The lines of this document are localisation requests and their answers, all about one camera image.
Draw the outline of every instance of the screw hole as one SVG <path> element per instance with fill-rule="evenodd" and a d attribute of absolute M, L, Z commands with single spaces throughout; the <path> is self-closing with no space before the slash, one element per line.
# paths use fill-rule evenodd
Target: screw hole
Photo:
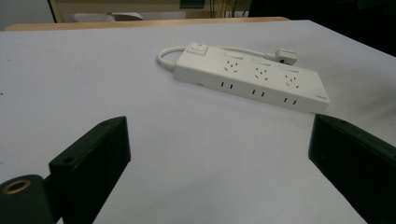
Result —
<path fill-rule="evenodd" d="M 73 160 L 74 160 L 73 157 L 66 157 L 66 158 L 64 158 L 64 159 L 62 160 L 62 162 L 63 162 L 63 163 L 70 163 L 70 162 L 72 162 Z"/>

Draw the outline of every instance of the wooden table edge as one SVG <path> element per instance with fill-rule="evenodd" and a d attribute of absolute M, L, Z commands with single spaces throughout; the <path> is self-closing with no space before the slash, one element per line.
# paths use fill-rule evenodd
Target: wooden table edge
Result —
<path fill-rule="evenodd" d="M 86 30 L 106 28 L 129 28 L 148 26 L 169 26 L 205 23 L 226 22 L 264 22 L 264 21 L 289 21 L 284 17 L 253 17 L 253 18 L 217 18 L 217 19 L 187 19 L 187 20 L 162 20 L 162 21 L 104 21 L 104 22 L 69 22 L 69 23 L 28 23 L 14 24 L 5 31 L 50 31 L 50 30 Z"/>

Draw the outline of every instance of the electrical outlet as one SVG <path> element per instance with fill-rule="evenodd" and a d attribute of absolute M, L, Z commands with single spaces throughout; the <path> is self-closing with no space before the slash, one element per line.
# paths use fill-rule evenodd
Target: electrical outlet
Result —
<path fill-rule="evenodd" d="M 198 43 L 177 60 L 174 79 L 304 112 L 330 102 L 314 71 Z"/>

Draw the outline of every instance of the white table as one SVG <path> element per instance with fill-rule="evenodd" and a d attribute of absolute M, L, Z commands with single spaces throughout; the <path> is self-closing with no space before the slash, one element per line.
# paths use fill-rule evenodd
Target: white table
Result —
<path fill-rule="evenodd" d="M 322 78 L 327 115 L 396 145 L 396 59 L 311 21 L 3 32 L 0 182 L 47 176 L 90 128 L 125 115 L 132 162 L 96 224 L 365 223 L 307 157 L 313 114 L 175 81 L 156 63 L 190 41 L 295 49 Z"/>

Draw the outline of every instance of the brass insert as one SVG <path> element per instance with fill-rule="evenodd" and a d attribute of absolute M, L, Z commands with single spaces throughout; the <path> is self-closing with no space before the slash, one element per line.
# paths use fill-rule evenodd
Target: brass insert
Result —
<path fill-rule="evenodd" d="M 15 193 L 19 193 L 19 192 L 27 189 L 30 185 L 31 185 L 31 182 L 28 179 L 16 180 L 16 181 L 6 185 L 2 189 L 2 192 L 4 194 L 15 194 Z"/>

